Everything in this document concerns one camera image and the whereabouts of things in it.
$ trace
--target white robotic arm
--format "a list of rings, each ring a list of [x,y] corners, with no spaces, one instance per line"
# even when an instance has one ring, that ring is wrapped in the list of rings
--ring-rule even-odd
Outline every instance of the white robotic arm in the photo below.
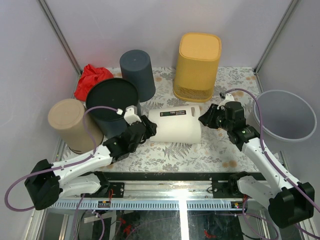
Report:
[[[255,180],[247,172],[232,174],[229,178],[229,191],[234,196],[246,194],[255,199],[268,209],[272,220],[280,227],[285,228],[314,214],[314,207],[307,201],[299,191],[287,181],[306,193],[313,201],[315,190],[308,183],[301,183],[290,174],[265,146],[264,152],[261,148],[260,134],[254,127],[246,124],[245,111],[240,102],[234,101],[231,94],[227,94],[225,100],[219,105],[212,104],[209,110],[199,117],[199,121],[211,129],[226,130],[229,140],[237,148],[247,155],[258,167],[265,177],[269,186]],[[272,164],[275,164],[284,178]]]
[[[296,185],[298,185],[299,180],[280,164],[280,162],[267,147],[265,151],[268,153],[271,160],[277,165],[277,167],[284,173],[286,173],[288,178],[290,178]],[[252,176],[245,176],[237,182],[239,191],[252,197],[258,203],[268,209],[270,204],[269,199],[274,198],[278,193],[282,191],[283,188],[292,188],[292,185],[287,182],[286,179],[284,179],[284,177],[281,176],[267,160],[261,149],[260,139],[258,137],[250,139],[248,143],[244,143],[242,152],[247,155],[251,159],[251,161],[253,161],[253,163],[265,177],[270,187],[259,181],[256,181]]]
[[[24,183],[36,210],[45,209],[62,197],[83,193],[104,196],[107,193],[108,180],[95,170],[125,159],[157,132],[157,125],[144,115],[139,117],[135,106],[127,107],[124,119],[128,123],[127,129],[95,150],[52,164],[44,159],[35,165],[31,173],[55,169],[28,177]]]

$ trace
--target red cloth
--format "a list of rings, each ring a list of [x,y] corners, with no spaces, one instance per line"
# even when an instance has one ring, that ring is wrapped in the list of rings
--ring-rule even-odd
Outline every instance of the red cloth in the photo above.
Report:
[[[85,102],[89,91],[97,83],[113,78],[113,74],[104,67],[95,68],[91,64],[84,67],[83,73],[78,81],[78,85],[74,92],[76,99]]]

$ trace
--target yellow plastic bin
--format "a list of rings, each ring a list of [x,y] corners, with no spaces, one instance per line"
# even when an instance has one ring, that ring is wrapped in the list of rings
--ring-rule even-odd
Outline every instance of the yellow plastic bin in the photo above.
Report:
[[[212,98],[221,55],[219,37],[198,32],[183,35],[173,83],[174,95],[204,103]]]

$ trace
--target tan canister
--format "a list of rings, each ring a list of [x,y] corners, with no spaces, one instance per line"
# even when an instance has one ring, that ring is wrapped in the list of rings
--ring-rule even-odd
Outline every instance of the tan canister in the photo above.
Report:
[[[82,122],[85,111],[84,105],[79,100],[70,98],[56,103],[48,114],[48,122],[51,127],[77,154],[83,154],[94,149],[92,139]],[[101,144],[104,135],[89,114],[85,115],[85,123],[96,144]]]

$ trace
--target patterned table surface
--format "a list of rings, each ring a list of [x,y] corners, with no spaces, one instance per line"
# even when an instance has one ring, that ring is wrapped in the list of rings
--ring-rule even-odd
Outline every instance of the patterned table surface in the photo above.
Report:
[[[119,68],[109,69],[115,77],[121,77]],[[153,68],[156,92],[154,97],[141,103],[143,114],[150,109],[176,107],[194,104],[176,98],[173,94],[175,69],[172,67]],[[249,90],[258,95],[256,77],[250,67],[219,67],[211,101],[197,103],[204,114],[212,103],[221,101],[219,93],[233,88]],[[252,110],[253,100],[241,91],[233,92],[234,99],[242,103],[245,114]],[[62,159],[76,154],[65,148]],[[257,172],[253,162],[240,152],[222,129],[202,127],[201,144],[150,142],[140,145],[135,153],[125,160],[101,167],[103,172]]]

